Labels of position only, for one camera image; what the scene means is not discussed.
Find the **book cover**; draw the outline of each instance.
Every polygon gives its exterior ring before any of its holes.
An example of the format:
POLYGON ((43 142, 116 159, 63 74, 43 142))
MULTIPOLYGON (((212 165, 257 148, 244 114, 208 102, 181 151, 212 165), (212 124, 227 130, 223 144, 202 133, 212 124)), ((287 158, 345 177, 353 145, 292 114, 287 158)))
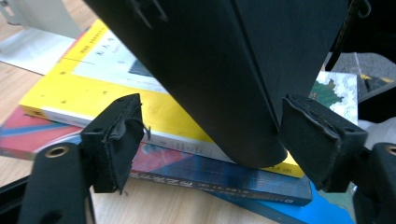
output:
MULTIPOLYGON (((21 100, 32 116, 85 127, 115 99, 140 93, 145 143, 232 162, 101 21, 21 100)), ((267 171, 302 177, 291 156, 267 171)))
POLYGON ((212 193, 212 195, 279 223, 352 224, 356 222, 353 213, 348 213, 348 210, 344 207, 329 203, 326 199, 320 197, 315 190, 312 190, 312 202, 304 207, 250 200, 218 193, 212 193))
MULTIPOLYGON (((0 130, 0 154, 32 160, 42 148, 79 143, 81 128, 25 115, 17 108, 0 130)), ((306 176, 278 175, 190 153, 142 143, 131 177, 234 197, 306 205, 312 200, 306 176)))

